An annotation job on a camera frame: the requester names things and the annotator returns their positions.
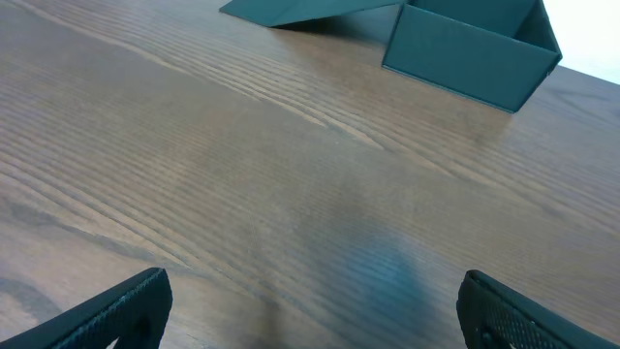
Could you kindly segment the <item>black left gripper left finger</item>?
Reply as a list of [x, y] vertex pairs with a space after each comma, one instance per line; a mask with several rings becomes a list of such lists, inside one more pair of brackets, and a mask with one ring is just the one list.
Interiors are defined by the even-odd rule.
[[172, 306], [167, 272], [144, 270], [1, 342], [2, 349], [158, 349]]

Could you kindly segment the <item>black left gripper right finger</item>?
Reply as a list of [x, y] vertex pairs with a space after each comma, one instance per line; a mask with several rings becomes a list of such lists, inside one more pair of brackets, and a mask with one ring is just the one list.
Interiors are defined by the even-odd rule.
[[619, 349], [479, 270], [468, 270], [456, 302], [468, 349]]

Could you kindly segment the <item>dark green box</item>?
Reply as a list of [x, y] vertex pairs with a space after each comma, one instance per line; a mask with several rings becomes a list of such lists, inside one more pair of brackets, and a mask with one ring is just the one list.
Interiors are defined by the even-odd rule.
[[282, 27], [395, 5], [383, 67], [517, 112], [562, 59], [541, 0], [232, 0], [221, 12]]

